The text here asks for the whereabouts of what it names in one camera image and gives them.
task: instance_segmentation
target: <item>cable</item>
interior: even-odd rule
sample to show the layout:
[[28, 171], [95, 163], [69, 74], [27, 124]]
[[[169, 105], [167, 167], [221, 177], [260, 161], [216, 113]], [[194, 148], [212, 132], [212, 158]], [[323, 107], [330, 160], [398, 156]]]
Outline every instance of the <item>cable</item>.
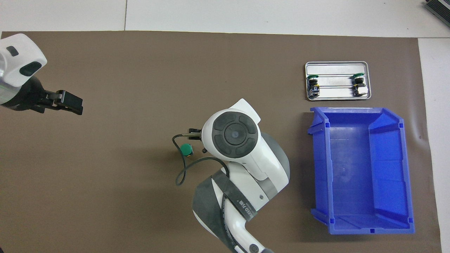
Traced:
[[175, 184], [176, 184], [177, 186], [180, 186], [180, 185], [182, 185], [182, 184], [184, 183], [184, 180], [186, 179], [186, 171], [187, 171], [188, 169], [190, 169], [190, 168], [191, 168], [192, 166], [194, 166], [195, 164], [197, 164], [197, 163], [199, 163], [199, 162], [202, 162], [202, 161], [206, 161], [206, 160], [214, 160], [214, 161], [220, 163], [220, 164], [222, 165], [222, 167], [225, 169], [225, 174], [226, 174], [226, 176], [227, 176], [227, 177], [230, 176], [230, 170], [228, 169], [227, 165], [226, 165], [222, 160], [220, 160], [219, 158], [216, 158], [216, 157], [213, 157], [213, 156], [207, 156], [207, 157], [203, 157], [203, 158], [197, 159], [197, 160], [193, 161], [191, 164], [189, 164], [188, 166], [186, 166], [186, 159], [185, 159], [185, 156], [183, 155], [183, 152], [181, 152], [180, 147], [178, 146], [178, 144], [177, 144], [176, 141], [175, 141], [176, 138], [182, 137], [182, 136], [183, 136], [183, 135], [179, 134], [179, 135], [175, 135], [174, 137], [172, 137], [172, 142], [173, 142], [173, 144], [175, 145], [176, 149], [178, 149], [178, 152], [180, 153], [181, 158], [183, 159], [183, 170], [181, 170], [181, 171], [178, 173], [178, 175], [177, 175], [177, 177], [176, 177], [176, 179], [175, 179]]

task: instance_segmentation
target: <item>white tile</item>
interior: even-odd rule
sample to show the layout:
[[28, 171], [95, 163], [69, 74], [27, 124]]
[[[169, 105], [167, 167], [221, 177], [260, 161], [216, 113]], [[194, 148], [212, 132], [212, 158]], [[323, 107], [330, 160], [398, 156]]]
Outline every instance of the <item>white tile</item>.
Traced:
[[450, 37], [420, 0], [128, 0], [126, 30]]
[[125, 12], [126, 0], [0, 0], [0, 30], [123, 30]]
[[443, 253], [450, 253], [450, 39], [419, 39], [428, 138]]

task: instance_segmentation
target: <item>brown table surface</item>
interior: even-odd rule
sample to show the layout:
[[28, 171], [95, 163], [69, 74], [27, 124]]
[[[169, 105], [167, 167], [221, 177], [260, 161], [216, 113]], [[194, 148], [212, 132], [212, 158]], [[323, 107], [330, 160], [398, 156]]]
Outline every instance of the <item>brown table surface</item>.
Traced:
[[[6, 37], [14, 33], [3, 32]], [[182, 166], [175, 134], [245, 98], [291, 163], [290, 184], [247, 225], [276, 253], [440, 252], [417, 39], [190, 32], [27, 32], [47, 90], [82, 116], [0, 108], [0, 246], [5, 253], [228, 252], [192, 214], [219, 169]], [[372, 98], [315, 101], [308, 61], [366, 61]], [[330, 235], [315, 206], [310, 107], [386, 107], [405, 119], [413, 235]], [[200, 157], [203, 147], [193, 144]]]

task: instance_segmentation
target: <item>silver tray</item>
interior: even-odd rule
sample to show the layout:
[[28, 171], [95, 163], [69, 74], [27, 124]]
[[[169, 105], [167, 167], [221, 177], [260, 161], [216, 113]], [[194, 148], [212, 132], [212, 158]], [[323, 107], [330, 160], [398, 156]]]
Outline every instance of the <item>silver tray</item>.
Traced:
[[[364, 73], [367, 94], [355, 96], [352, 76]], [[369, 67], [363, 61], [351, 62], [308, 62], [305, 65], [306, 96], [310, 101], [316, 100], [366, 100], [371, 97]], [[311, 98], [308, 89], [308, 76], [317, 75], [319, 96]]]

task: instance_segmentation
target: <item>blue bin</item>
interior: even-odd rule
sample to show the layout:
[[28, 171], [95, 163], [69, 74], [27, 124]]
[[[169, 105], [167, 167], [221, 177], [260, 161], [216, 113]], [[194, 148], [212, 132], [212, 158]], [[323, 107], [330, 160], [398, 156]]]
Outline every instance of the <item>blue bin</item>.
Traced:
[[316, 208], [330, 234], [412, 234], [403, 119], [386, 108], [314, 107]]

